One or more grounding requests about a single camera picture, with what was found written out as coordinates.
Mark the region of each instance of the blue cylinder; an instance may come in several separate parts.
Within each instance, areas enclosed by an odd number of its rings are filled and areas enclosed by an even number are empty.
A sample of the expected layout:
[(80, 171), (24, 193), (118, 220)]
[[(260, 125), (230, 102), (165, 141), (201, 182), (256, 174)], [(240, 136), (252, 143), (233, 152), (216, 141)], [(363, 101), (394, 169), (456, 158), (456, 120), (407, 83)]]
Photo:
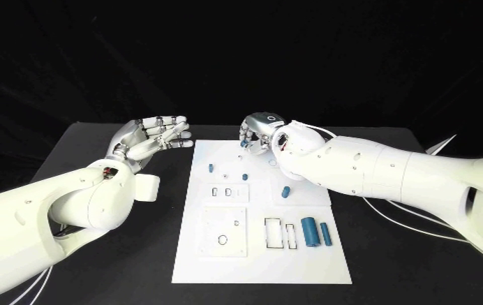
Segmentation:
[(281, 196), (282, 196), (282, 198), (286, 198), (286, 197), (288, 197), (288, 194), (289, 194), (289, 186), (285, 186), (285, 187), (283, 187), (283, 190), (281, 191)]
[(319, 238), (317, 233), (317, 225), (311, 217), (301, 219), (301, 229), (304, 230), (304, 244), (306, 247), (319, 246)]
[(324, 245), (331, 246), (330, 234), (325, 223), (319, 223), (319, 229), (321, 229), (321, 235), (324, 236)]

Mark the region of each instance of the white board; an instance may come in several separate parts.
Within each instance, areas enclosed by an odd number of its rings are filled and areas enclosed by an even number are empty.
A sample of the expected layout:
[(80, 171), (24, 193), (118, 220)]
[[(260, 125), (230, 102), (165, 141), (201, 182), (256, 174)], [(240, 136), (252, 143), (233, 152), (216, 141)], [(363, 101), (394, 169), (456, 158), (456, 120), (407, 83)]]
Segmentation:
[[(178, 236), (178, 249), (175, 253), (172, 283), (295, 283), (295, 284), (350, 284), (350, 274), (344, 261), (341, 242), (338, 238), (334, 217), (330, 208), (327, 191), (306, 181), (295, 182), (286, 178), (273, 162), (269, 153), (252, 156), (239, 148), (237, 141), (197, 140), (185, 195), (181, 231)], [(211, 184), (247, 185), (249, 200), (244, 202), (213, 202), (206, 196), (206, 188)], [(291, 187), (288, 198), (278, 201), (279, 186)], [(314, 204), (305, 202), (306, 195)], [(234, 251), (242, 247), (242, 236), (233, 233), (236, 243), (233, 251), (221, 248), (217, 237), (230, 232), (233, 218), (242, 219), (230, 212), (213, 212), (208, 222), (217, 223), (204, 227), (206, 209), (221, 208), (244, 209), (244, 253), (233, 257)], [(304, 245), (301, 219), (311, 216), (318, 227), (318, 236), (322, 243), (319, 223), (325, 222), (331, 236), (331, 246), (317, 247)], [(283, 248), (266, 248), (265, 219), (279, 218), (281, 242)], [(286, 232), (286, 224), (292, 224), (294, 234)], [(296, 249), (288, 248), (288, 240), (296, 243)]]

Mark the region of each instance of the robotic hand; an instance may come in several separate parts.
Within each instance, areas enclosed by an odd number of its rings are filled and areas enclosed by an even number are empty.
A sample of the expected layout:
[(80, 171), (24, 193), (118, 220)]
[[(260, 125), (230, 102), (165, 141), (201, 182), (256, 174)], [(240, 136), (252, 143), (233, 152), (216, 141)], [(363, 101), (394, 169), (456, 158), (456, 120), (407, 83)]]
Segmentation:
[[(131, 120), (103, 159), (0, 193), (0, 293), (123, 222), (133, 200), (152, 202), (158, 178), (135, 174), (157, 151), (190, 147), (184, 117)], [(48, 219), (66, 226), (51, 234)]]
[[(328, 141), (309, 127), (331, 135)], [(347, 195), (402, 202), (442, 219), (483, 251), (483, 159), (413, 153), (322, 128), (285, 121), (272, 113), (247, 115), (240, 147), (269, 149), (283, 174)]]

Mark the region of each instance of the oval hole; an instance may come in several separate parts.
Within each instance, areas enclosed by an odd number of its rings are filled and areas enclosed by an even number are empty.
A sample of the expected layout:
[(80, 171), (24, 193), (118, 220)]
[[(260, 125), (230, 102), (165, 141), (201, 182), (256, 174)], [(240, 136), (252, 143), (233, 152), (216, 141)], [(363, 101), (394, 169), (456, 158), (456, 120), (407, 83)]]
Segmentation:
[(227, 242), (227, 237), (224, 235), (220, 235), (217, 237), (217, 243), (223, 246), (226, 245), (226, 242)]

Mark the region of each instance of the robotic arm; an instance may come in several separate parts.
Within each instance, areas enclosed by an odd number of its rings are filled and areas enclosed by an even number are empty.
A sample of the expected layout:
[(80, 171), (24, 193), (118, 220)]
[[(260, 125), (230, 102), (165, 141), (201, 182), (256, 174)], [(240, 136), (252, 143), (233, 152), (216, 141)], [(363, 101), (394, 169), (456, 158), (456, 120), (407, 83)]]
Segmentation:
[(423, 209), (483, 251), (483, 159), (430, 156), (332, 134), (325, 141), (308, 127), (315, 128), (253, 113), (240, 124), (240, 146), (253, 155), (270, 149), (295, 180)]
[[(187, 129), (184, 117), (131, 120), (103, 159), (0, 193), (0, 293), (115, 229), (133, 200), (155, 200), (158, 178), (135, 173), (157, 151), (193, 145)], [(47, 216), (66, 225), (54, 235)]]

